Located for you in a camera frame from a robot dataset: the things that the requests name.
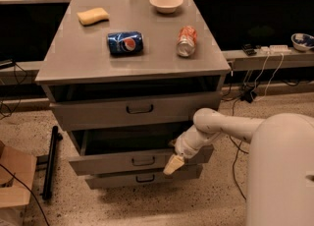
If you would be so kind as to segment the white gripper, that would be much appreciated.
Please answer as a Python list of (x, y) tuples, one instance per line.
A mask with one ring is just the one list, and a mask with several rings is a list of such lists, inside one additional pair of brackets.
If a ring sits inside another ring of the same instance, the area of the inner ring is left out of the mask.
[(168, 143), (169, 147), (175, 147), (173, 154), (166, 164), (163, 173), (172, 175), (175, 171), (184, 166), (184, 159), (194, 157), (201, 147), (208, 144), (210, 137), (196, 128), (189, 128), (177, 137), (175, 141)]

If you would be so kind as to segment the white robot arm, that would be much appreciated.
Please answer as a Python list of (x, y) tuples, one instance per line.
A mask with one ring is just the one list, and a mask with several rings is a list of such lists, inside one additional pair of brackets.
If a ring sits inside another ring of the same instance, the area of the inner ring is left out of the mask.
[(221, 134), (249, 144), (246, 226), (314, 226), (313, 117), (282, 113), (257, 119), (202, 108), (175, 139), (164, 173), (173, 174)]

